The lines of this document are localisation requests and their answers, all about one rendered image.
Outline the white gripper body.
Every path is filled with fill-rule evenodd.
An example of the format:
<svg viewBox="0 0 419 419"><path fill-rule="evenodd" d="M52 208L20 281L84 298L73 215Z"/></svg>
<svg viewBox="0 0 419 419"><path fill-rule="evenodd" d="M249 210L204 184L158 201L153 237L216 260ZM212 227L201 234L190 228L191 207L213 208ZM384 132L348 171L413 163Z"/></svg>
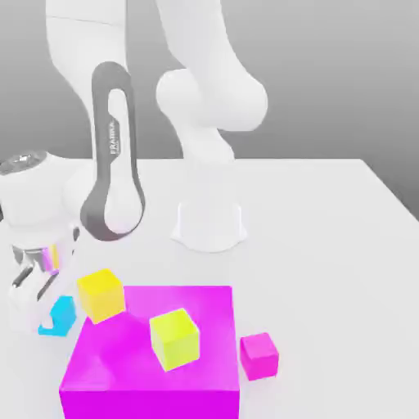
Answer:
<svg viewBox="0 0 419 419"><path fill-rule="evenodd" d="M63 285L58 271L22 270L8 289L8 317L13 331L53 331L51 310Z"/></svg>

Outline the small cyan cube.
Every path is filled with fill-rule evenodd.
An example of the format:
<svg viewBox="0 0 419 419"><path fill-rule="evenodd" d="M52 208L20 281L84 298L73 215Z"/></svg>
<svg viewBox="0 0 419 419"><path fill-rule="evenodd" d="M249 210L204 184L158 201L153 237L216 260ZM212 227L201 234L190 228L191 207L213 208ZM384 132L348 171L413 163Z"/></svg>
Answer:
<svg viewBox="0 0 419 419"><path fill-rule="evenodd" d="M41 336L67 336L69 330L76 321L75 304L72 296L62 295L47 317L48 327L41 324L38 327L38 334Z"/></svg>

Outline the small orange-yellow cube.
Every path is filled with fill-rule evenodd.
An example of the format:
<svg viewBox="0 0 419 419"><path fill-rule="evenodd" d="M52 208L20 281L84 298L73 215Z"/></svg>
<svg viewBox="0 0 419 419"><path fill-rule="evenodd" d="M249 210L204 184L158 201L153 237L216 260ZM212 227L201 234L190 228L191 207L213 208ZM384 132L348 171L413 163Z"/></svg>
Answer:
<svg viewBox="0 0 419 419"><path fill-rule="evenodd" d="M110 269L81 277L76 283L81 307L93 324L125 311L123 283Z"/></svg>

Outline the small lime-yellow cube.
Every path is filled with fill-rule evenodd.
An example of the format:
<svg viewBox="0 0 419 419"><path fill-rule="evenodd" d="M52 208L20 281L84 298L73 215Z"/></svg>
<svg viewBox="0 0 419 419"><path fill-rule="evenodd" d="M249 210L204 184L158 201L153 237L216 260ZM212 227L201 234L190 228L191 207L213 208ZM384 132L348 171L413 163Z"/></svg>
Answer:
<svg viewBox="0 0 419 419"><path fill-rule="evenodd" d="M151 347L165 372L200 358L200 330L185 308L150 319Z"/></svg>

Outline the small magenta cube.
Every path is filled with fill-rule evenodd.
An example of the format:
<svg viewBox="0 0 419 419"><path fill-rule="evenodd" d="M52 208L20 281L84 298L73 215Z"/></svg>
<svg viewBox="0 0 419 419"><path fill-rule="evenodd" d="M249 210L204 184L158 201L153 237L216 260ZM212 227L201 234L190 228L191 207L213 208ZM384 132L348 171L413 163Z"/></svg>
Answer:
<svg viewBox="0 0 419 419"><path fill-rule="evenodd" d="M267 332L240 338L240 360L249 381L277 375L279 352Z"/></svg>

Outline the large magenta box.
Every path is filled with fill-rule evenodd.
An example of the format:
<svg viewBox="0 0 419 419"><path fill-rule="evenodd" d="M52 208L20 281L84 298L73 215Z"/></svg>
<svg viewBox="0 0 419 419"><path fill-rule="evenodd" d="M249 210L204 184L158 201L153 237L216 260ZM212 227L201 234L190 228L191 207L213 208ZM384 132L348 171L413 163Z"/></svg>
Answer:
<svg viewBox="0 0 419 419"><path fill-rule="evenodd" d="M65 419L239 419L240 385L230 286L126 286L125 312L85 320L62 379ZM165 372L149 320L184 308L200 357Z"/></svg>

